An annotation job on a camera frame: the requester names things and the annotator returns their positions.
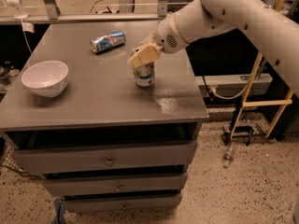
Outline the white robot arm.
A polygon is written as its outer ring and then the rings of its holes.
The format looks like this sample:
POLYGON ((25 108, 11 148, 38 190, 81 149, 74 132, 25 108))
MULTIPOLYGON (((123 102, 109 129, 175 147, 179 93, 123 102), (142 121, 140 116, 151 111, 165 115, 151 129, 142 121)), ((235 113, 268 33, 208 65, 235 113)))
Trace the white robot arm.
POLYGON ((160 21, 137 44, 128 63, 137 68, 193 41, 239 30, 299 95, 299 24, 261 0, 193 0, 160 21))

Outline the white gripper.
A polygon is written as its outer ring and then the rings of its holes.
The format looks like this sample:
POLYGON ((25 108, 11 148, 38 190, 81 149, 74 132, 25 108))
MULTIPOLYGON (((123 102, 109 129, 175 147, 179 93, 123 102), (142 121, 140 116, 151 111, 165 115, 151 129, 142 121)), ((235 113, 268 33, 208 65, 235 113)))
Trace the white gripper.
POLYGON ((133 48, 128 59, 132 68, 153 63, 164 53, 176 53, 185 49, 188 43, 182 38, 176 25, 176 14, 169 14, 162 20, 154 33, 150 33, 133 48))

